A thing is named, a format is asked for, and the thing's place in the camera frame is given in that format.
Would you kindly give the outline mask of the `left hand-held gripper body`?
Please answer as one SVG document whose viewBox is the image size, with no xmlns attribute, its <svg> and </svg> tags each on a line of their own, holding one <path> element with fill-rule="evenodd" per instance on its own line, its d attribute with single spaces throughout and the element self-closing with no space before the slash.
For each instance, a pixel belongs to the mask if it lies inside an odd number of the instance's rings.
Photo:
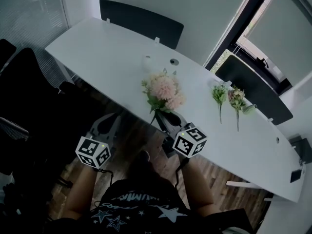
<svg viewBox="0 0 312 234">
<path fill-rule="evenodd" d="M 80 138 L 76 155 L 83 164 L 100 169 L 111 158 L 111 147 L 110 135 L 96 135 L 89 131 L 86 136 Z"/>
</svg>

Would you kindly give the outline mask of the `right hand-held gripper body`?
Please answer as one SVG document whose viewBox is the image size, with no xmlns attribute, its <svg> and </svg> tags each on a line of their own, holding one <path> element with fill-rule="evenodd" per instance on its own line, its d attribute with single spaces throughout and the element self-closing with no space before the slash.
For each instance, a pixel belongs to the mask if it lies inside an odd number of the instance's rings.
<svg viewBox="0 0 312 234">
<path fill-rule="evenodd" d="M 175 152 L 191 158 L 204 149 L 207 140 L 208 136 L 202 129 L 193 123 L 187 123 L 164 138 L 162 149 L 168 158 L 172 157 Z"/>
</svg>

